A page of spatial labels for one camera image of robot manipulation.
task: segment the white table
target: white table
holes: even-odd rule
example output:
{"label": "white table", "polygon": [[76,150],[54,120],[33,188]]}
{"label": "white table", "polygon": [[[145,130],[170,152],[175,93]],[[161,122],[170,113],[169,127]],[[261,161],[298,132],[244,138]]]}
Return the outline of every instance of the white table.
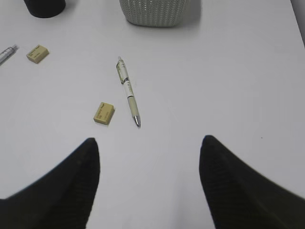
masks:
{"label": "white table", "polygon": [[[0,197],[95,137],[102,173],[88,229],[211,229],[198,174],[206,134],[305,197],[305,51],[290,0],[192,0],[171,29],[129,24],[118,0],[67,3],[38,19],[21,0],[1,2],[0,49],[20,49],[0,66]],[[26,58],[37,44],[50,51],[38,65]],[[100,102],[116,108],[108,127],[93,121]]]}

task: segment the silver pen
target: silver pen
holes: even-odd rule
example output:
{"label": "silver pen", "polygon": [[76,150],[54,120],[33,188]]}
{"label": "silver pen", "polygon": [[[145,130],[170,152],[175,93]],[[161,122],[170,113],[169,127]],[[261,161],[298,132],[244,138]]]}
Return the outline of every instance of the silver pen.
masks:
{"label": "silver pen", "polygon": [[16,50],[18,49],[18,46],[15,44],[12,47],[7,48],[2,53],[0,53],[0,64],[5,62],[10,56],[12,56]]}

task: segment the pen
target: pen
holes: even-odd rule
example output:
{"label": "pen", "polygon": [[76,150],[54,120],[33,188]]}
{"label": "pen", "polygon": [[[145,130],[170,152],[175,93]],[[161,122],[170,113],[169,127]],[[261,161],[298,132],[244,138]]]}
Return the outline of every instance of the pen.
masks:
{"label": "pen", "polygon": [[119,61],[118,61],[118,64],[116,65],[116,69],[118,70],[118,74],[119,74],[121,83],[122,83],[122,85],[124,85],[129,107],[132,112],[132,117],[133,117],[135,123],[137,124],[137,126],[141,127],[141,120],[140,120],[140,115],[139,115],[139,111],[138,111],[138,106],[137,106],[137,103],[134,98],[132,85],[131,85],[129,77],[128,77],[125,63],[121,59],[121,57],[119,57]]}
{"label": "pen", "polygon": [[2,53],[0,53],[0,64],[5,62],[10,56],[12,56],[16,50],[18,49],[18,46],[15,44],[12,47],[7,48]]}

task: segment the pen grip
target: pen grip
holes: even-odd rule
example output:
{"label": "pen grip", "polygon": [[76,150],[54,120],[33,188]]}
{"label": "pen grip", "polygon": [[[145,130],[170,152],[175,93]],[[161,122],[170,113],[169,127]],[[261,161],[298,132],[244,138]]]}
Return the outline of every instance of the pen grip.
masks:
{"label": "pen grip", "polygon": [[139,110],[135,98],[133,96],[128,97],[128,103],[132,112],[132,117],[139,116]]}

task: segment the pen clip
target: pen clip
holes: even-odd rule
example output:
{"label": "pen clip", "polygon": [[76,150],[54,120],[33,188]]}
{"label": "pen clip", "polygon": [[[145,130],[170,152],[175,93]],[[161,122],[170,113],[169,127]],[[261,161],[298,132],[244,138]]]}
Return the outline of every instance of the pen clip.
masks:
{"label": "pen clip", "polygon": [[120,77],[121,84],[123,84],[124,79],[122,78],[121,69],[119,67],[119,64],[116,66],[116,69],[118,70],[118,74],[119,74],[119,77]]}

